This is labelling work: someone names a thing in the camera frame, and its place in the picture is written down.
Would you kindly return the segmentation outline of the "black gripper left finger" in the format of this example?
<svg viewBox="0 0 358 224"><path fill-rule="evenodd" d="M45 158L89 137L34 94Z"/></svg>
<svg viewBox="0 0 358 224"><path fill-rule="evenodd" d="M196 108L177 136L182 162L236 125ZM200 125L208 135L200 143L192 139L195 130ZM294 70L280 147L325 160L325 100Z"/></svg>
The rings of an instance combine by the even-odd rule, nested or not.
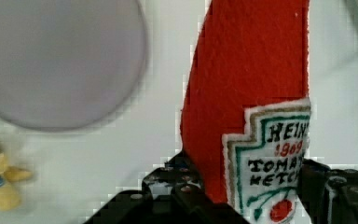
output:
<svg viewBox="0 0 358 224"><path fill-rule="evenodd" d="M181 151L142 180L139 190L124 190L84 224L249 224L226 203L214 203L202 178Z"/></svg>

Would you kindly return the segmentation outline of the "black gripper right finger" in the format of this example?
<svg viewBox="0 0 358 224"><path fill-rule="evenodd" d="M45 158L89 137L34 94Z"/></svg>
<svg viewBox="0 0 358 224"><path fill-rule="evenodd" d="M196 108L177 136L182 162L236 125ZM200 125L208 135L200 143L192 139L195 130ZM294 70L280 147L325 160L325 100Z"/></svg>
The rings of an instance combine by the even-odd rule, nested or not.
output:
<svg viewBox="0 0 358 224"><path fill-rule="evenodd" d="M358 224L358 170L304 160L298 184L312 224Z"/></svg>

